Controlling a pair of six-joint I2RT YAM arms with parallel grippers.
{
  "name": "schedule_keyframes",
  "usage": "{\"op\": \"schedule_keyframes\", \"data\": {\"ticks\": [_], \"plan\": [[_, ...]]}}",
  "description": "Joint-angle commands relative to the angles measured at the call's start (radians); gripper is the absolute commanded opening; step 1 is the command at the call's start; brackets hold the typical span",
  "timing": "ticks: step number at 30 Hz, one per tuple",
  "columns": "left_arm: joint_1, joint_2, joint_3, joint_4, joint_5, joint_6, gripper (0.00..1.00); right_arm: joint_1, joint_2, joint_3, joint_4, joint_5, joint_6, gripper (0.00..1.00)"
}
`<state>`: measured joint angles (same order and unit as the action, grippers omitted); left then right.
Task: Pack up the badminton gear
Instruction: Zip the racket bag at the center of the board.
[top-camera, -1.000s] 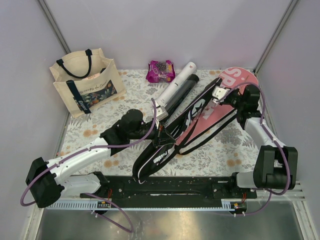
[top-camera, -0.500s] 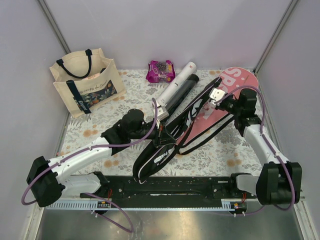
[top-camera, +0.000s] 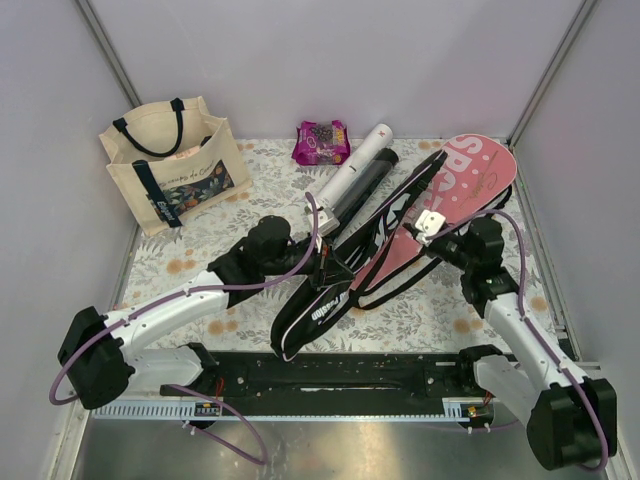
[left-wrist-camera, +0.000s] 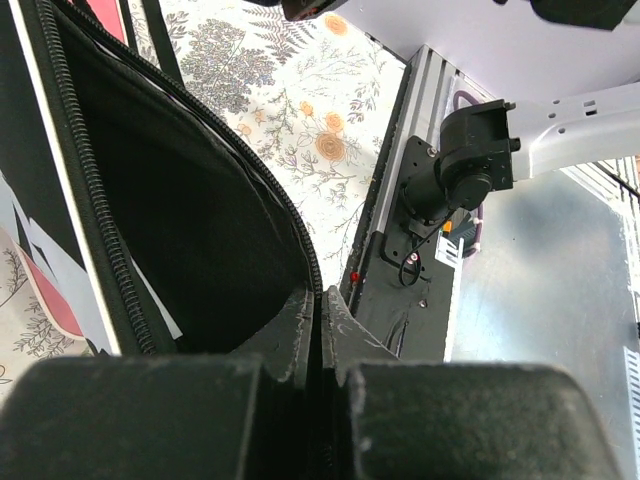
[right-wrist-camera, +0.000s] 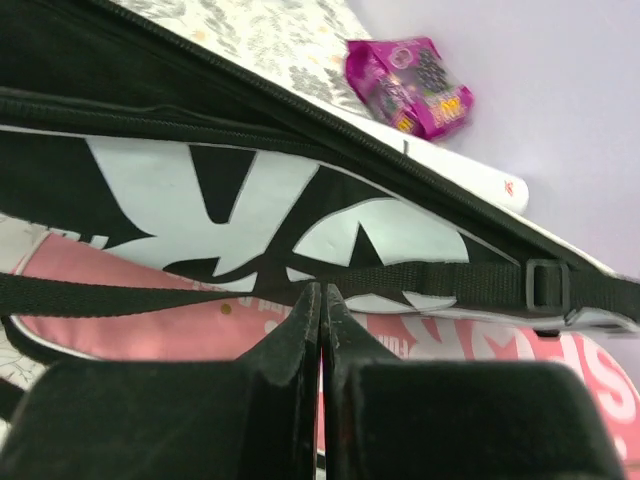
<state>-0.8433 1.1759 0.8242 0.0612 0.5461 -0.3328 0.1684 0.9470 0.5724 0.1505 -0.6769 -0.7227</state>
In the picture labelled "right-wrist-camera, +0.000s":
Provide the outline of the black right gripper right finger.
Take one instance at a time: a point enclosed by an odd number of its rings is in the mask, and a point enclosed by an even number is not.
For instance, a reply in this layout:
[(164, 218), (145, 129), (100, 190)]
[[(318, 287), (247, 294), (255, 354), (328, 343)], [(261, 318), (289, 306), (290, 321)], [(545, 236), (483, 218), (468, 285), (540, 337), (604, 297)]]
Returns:
[(475, 321), (321, 324), (331, 479), (624, 479), (628, 381), (579, 334)]

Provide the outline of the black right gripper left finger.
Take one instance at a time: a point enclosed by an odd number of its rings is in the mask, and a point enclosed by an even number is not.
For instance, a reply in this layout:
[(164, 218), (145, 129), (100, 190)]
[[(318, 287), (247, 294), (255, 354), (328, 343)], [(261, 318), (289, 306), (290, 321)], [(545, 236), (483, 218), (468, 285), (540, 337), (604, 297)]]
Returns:
[(74, 360), (27, 392), (5, 479), (311, 479), (321, 288), (232, 361)]

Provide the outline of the pink racket cover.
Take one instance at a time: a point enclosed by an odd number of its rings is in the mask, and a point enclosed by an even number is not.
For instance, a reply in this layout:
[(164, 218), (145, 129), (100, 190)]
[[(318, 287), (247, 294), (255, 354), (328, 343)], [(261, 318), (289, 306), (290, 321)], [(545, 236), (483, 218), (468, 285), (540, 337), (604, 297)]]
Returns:
[[(155, 288), (192, 282), (117, 259), (50, 234), (35, 244), (16, 273), (104, 284)], [(115, 360), (234, 359), (276, 328), (290, 308), (254, 298), (231, 299), (132, 317), (54, 319), (17, 317), (1, 330), (1, 376), (28, 388), (44, 359), (29, 352)], [(613, 437), (629, 476), (639, 476), (639, 391), (621, 365), (582, 333), (542, 339), (527, 327), (476, 318), (356, 313), (355, 319), (385, 348), (410, 360), (538, 360), (566, 365), (585, 383)], [(16, 328), (14, 339), (9, 327)]]

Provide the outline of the white shuttlecock tube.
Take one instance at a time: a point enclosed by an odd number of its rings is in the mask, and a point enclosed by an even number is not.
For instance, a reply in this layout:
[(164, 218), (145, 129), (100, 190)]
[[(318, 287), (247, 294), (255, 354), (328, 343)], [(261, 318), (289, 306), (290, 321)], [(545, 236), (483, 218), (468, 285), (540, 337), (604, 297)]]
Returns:
[(346, 113), (344, 119), (395, 148), (405, 158), (435, 171), (489, 202), (519, 215), (528, 206), (529, 188), (517, 176), (358, 115)]

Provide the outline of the black racket cover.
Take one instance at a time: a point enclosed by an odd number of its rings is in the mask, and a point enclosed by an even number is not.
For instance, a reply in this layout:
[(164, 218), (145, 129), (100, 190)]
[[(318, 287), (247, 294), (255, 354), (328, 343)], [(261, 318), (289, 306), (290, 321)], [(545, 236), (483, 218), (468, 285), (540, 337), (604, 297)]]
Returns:
[(355, 310), (632, 330), (639, 286), (344, 118), (111, 1), (1, 5), (1, 210), (194, 281), (5, 274), (5, 316), (130, 316), (311, 282)]

